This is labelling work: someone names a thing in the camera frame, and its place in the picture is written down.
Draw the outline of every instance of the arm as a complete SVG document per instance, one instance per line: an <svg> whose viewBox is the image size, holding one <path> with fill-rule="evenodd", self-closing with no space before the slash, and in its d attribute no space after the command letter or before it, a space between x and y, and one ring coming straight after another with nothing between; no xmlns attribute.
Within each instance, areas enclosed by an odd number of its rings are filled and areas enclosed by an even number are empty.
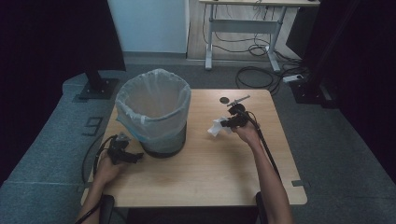
<svg viewBox="0 0 396 224"><path fill-rule="evenodd" d="M113 180L124 167L125 163L113 165L111 159L107 155L107 152L102 154L102 159L99 162L96 176L92 182L87 198L78 214L77 220L87 214L88 211L98 204L106 184ZM99 214L100 207L82 223L99 223Z"/></svg>
<svg viewBox="0 0 396 224"><path fill-rule="evenodd" d="M261 139L253 124L248 122L245 127L235 128L233 132L238 133L239 137L249 145L253 152L268 223L293 223L288 195L265 154Z"/></svg>

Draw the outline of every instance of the gray carpet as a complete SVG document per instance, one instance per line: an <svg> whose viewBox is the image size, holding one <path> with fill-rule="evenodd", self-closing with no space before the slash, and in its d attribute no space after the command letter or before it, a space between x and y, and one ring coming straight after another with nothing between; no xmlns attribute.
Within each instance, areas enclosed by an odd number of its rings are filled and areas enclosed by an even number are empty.
<svg viewBox="0 0 396 224"><path fill-rule="evenodd" d="M240 67L215 66L207 72L203 66L134 64L126 73L101 75L119 78L118 90L155 68L181 76L193 89L235 89ZM58 106L0 189L0 223L73 223L83 190L84 155L105 130L115 99L113 94L107 101L75 102L85 83L84 75L64 83ZM283 83L274 102L308 197L307 204L292 207L296 223L396 223L396 186L339 110L298 105ZM103 120L94 134L98 118ZM99 142L85 162L85 176ZM126 216L125 209L120 211ZM122 219L113 215L112 223Z"/></svg>

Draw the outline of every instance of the trash bag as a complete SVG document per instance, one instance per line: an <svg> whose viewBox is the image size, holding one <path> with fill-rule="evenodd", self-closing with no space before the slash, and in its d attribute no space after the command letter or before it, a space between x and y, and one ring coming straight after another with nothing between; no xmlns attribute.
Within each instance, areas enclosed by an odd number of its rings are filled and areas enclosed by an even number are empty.
<svg viewBox="0 0 396 224"><path fill-rule="evenodd" d="M116 98L117 120L148 154L169 157L186 140L190 85L181 77L156 69L128 80Z"/></svg>

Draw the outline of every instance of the person's left hand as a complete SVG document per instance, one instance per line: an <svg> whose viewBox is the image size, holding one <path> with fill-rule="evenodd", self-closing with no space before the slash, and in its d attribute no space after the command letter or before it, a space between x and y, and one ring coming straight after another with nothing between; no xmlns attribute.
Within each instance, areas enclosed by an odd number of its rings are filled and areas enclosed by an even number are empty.
<svg viewBox="0 0 396 224"><path fill-rule="evenodd" d="M125 162L120 162L114 165L111 159L108 157L107 151L101 154L101 160L99 161L96 175L93 182L105 185L112 181L122 170L126 167Z"/></svg>

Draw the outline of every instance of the forearm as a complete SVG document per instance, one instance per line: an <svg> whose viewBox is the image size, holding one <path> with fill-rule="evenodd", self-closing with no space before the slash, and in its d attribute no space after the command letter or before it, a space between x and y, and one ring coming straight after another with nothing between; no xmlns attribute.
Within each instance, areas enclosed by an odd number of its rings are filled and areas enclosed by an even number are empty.
<svg viewBox="0 0 396 224"><path fill-rule="evenodd" d="M93 209L101 200L103 189L105 185L99 182L93 181L90 191L88 192L87 198L78 214L77 220L87 214L91 209ZM92 213L87 219L85 219L84 224L99 223L100 207Z"/></svg>
<svg viewBox="0 0 396 224"><path fill-rule="evenodd" d="M293 223L288 195L260 143L249 144L259 175L262 200L270 224Z"/></svg>

